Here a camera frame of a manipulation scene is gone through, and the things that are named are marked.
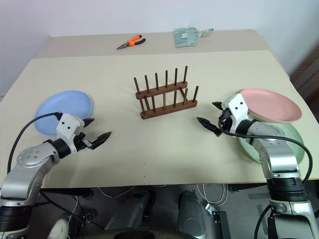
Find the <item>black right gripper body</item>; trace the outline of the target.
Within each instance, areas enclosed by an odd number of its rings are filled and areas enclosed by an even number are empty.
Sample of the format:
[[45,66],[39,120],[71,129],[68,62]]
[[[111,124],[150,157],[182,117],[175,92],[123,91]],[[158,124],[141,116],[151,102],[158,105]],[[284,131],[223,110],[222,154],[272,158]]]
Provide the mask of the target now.
[[222,132],[235,132],[235,117],[229,108],[223,110],[219,116],[218,127]]

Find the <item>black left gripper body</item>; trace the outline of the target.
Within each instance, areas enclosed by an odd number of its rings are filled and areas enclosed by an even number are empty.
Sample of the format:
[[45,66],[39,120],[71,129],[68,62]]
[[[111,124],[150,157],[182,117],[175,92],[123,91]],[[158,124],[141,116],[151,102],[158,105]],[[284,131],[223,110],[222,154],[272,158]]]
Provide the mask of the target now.
[[85,148],[93,149],[93,143],[85,138],[85,133],[81,132],[79,135],[74,137],[74,145],[77,151],[83,150]]

